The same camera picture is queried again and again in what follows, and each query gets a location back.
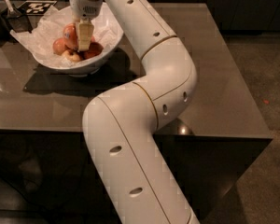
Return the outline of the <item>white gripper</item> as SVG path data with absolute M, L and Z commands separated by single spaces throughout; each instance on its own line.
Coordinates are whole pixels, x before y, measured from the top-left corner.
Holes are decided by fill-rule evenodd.
M 99 15 L 103 0 L 69 0 L 69 2 L 73 21 L 76 22 L 77 49 L 86 51 L 89 49 L 94 32 L 91 20 Z

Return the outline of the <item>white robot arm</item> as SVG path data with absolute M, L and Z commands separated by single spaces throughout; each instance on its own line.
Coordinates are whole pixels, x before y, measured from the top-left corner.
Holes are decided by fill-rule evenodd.
M 145 74 L 86 106 L 82 128 L 92 161 L 122 224 L 200 224 L 153 134 L 189 105 L 195 65 L 182 41 L 147 0 L 70 0 L 79 49 L 108 5 Z

